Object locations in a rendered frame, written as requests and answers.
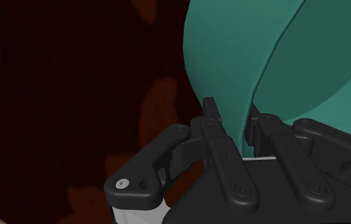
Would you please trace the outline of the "teal bowl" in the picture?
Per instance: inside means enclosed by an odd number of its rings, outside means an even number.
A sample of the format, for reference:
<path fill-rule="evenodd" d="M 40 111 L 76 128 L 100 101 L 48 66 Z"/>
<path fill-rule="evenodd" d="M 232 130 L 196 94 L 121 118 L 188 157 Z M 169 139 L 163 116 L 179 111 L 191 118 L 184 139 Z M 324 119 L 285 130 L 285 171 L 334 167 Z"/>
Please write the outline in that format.
<path fill-rule="evenodd" d="M 351 0 L 191 0 L 183 55 L 244 157 L 251 104 L 351 134 Z"/>

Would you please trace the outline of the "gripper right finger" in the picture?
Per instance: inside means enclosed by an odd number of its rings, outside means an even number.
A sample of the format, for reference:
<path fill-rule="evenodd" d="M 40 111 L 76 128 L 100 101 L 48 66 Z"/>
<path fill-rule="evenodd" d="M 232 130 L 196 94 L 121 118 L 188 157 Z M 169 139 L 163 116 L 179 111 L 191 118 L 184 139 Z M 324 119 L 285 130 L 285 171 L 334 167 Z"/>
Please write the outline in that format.
<path fill-rule="evenodd" d="M 351 214 L 351 135 L 302 118 L 292 125 L 252 106 L 248 163 L 261 194 L 259 214 Z"/>

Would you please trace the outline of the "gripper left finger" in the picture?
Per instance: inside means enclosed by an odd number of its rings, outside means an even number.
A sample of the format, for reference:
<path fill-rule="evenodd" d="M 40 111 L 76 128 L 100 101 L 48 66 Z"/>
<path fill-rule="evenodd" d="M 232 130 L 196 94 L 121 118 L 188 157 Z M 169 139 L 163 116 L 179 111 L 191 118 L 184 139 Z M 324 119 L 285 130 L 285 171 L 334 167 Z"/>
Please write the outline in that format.
<path fill-rule="evenodd" d="M 167 127 L 112 174 L 104 184 L 107 203 L 117 209 L 155 209 L 187 166 L 206 159 L 215 167 L 230 209 L 240 216 L 255 213 L 259 191 L 223 128 L 214 98 L 204 98 L 203 112 L 190 125 Z"/>

